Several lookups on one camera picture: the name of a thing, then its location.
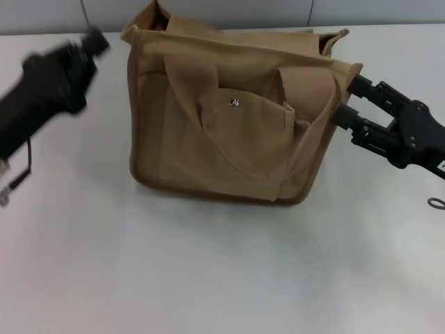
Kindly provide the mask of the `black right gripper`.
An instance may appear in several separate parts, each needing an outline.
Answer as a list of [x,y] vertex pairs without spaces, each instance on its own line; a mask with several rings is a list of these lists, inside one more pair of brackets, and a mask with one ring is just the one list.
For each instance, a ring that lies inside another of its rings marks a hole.
[[373,85],[359,74],[350,83],[348,92],[366,98],[394,118],[387,129],[340,104],[331,121],[342,129],[352,130],[353,144],[389,156],[389,162],[399,169],[418,165],[445,180],[445,126],[432,117],[423,102],[409,99],[383,81]]

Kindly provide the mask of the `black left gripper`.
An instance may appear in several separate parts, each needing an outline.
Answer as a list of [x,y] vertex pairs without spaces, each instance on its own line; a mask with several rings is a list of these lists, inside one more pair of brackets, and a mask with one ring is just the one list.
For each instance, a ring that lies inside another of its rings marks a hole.
[[59,113],[78,114],[95,76],[95,59],[109,49],[91,28],[79,45],[71,42],[23,63],[17,84],[0,99],[0,159],[7,159]]

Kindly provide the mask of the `khaki canvas food bag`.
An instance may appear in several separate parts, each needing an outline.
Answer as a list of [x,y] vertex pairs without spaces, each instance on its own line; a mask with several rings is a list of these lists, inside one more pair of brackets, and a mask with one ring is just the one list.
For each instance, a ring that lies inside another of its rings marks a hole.
[[225,33],[151,0],[121,34],[133,178],[200,198],[302,202],[362,69],[331,57],[347,34]]

